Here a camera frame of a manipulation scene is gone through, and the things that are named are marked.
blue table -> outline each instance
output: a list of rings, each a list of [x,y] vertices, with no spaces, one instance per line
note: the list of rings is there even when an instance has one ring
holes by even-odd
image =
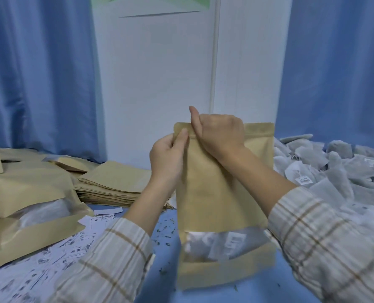
[[[112,208],[91,206],[93,209]],[[274,268],[255,276],[222,286],[179,291],[175,288],[180,240],[177,233],[177,211],[162,213],[152,235],[155,262],[149,271],[135,303],[319,303],[292,276],[291,268],[280,252]]]

person's right hand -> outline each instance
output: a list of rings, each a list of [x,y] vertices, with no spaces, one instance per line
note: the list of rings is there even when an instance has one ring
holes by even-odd
[[[232,115],[201,114],[190,106],[191,125],[205,150],[219,162],[244,148],[244,126]]]

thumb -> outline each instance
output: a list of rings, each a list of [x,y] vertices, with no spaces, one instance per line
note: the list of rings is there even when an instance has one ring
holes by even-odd
[[[184,148],[188,141],[188,130],[186,128],[182,129],[177,135],[176,140],[173,143],[172,149],[184,152]]]
[[[202,124],[200,120],[200,113],[194,106],[189,107],[190,113],[191,113],[191,125],[194,129],[195,135],[197,135],[198,138],[202,137]]]

blue curtain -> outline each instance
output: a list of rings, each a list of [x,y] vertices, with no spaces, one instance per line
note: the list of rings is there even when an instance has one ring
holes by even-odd
[[[374,147],[374,0],[293,0],[276,136]]]
[[[90,0],[0,0],[0,147],[99,160]]]

plaid sleeve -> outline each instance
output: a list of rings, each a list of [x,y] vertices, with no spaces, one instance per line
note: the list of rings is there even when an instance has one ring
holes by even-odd
[[[55,284],[47,302],[133,302],[154,256],[149,235],[120,218]]]
[[[269,215],[294,277],[323,302],[374,302],[374,238],[357,228],[302,187]]]

